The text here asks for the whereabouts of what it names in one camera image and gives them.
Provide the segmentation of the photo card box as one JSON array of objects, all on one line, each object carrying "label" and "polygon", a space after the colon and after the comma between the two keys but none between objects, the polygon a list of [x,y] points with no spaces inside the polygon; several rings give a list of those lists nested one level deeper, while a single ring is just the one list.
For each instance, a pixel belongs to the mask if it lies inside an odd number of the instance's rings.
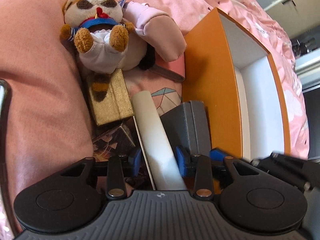
[{"label": "photo card box", "polygon": [[[140,145],[137,130],[132,119],[123,121],[113,127],[97,129],[97,136],[92,140],[96,161],[108,161],[113,155],[128,153]],[[141,155],[139,174],[136,177],[125,178],[125,182],[136,190],[151,190],[152,185],[143,152]]]}]

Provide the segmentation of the white glasses case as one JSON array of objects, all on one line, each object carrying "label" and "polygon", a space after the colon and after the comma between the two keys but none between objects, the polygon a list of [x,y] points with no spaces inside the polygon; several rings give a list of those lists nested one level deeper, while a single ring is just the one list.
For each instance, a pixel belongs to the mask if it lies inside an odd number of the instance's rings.
[{"label": "white glasses case", "polygon": [[153,189],[186,190],[179,168],[149,91],[132,96],[134,121]]}]

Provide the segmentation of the dark grey felt case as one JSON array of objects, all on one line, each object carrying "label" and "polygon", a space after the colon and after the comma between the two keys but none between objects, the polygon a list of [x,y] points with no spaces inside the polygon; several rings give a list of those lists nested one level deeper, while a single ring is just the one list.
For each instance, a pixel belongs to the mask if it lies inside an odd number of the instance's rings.
[{"label": "dark grey felt case", "polygon": [[202,101],[188,101],[161,117],[172,150],[183,146],[189,154],[209,155],[211,141]]}]

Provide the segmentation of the gold gift box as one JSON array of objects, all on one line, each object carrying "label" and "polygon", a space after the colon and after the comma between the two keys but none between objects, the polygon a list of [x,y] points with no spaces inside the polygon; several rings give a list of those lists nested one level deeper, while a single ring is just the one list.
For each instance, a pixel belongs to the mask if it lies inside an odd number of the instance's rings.
[{"label": "gold gift box", "polygon": [[92,73],[86,82],[88,101],[97,126],[134,116],[121,69],[116,69],[110,76]]}]

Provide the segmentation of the orange cardboard box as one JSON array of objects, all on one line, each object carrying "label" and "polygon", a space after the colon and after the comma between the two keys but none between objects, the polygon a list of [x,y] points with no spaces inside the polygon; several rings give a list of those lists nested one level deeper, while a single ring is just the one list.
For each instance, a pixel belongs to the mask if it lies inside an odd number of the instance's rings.
[{"label": "orange cardboard box", "polygon": [[219,8],[185,41],[182,99],[204,103],[211,146],[247,160],[290,153],[285,96],[268,49]]}]

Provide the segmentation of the pink bed quilt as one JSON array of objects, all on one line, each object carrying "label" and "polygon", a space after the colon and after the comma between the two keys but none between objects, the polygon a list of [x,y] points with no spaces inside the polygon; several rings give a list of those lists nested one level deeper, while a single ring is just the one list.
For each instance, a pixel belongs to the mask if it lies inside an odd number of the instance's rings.
[{"label": "pink bed quilt", "polygon": [[[70,45],[59,39],[67,0],[1,0],[1,78],[12,98],[3,178],[5,200],[29,185],[93,154],[93,125]],[[188,33],[220,8],[272,54],[287,107],[290,153],[308,157],[309,128],[302,84],[284,29],[256,0],[129,0],[169,14]]]}]

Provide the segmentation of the pink notebook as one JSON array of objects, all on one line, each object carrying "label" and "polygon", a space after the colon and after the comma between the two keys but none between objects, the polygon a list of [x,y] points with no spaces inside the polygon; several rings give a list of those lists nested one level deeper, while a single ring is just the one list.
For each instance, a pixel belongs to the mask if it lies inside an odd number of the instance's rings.
[{"label": "pink notebook", "polygon": [[182,54],[175,61],[166,62],[156,54],[155,64],[149,70],[167,79],[183,82],[185,80],[184,55]]}]

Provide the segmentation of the raccoon plush toy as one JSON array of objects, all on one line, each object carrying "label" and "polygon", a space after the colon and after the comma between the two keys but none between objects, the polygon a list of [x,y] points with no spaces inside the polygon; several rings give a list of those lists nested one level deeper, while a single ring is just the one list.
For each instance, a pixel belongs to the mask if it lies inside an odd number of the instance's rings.
[{"label": "raccoon plush toy", "polygon": [[123,15],[126,0],[67,0],[63,7],[61,40],[74,44],[84,76],[92,75],[95,100],[104,100],[111,74],[155,63],[154,48],[141,39]]}]

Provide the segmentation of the pink pouch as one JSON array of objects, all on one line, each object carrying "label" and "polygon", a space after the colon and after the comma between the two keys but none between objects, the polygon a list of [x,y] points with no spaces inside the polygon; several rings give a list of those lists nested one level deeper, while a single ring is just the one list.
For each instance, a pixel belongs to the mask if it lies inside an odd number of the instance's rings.
[{"label": "pink pouch", "polygon": [[134,24],[136,34],[153,46],[164,61],[175,61],[184,53],[187,44],[183,34],[168,13],[131,1],[126,3],[123,16]]}]

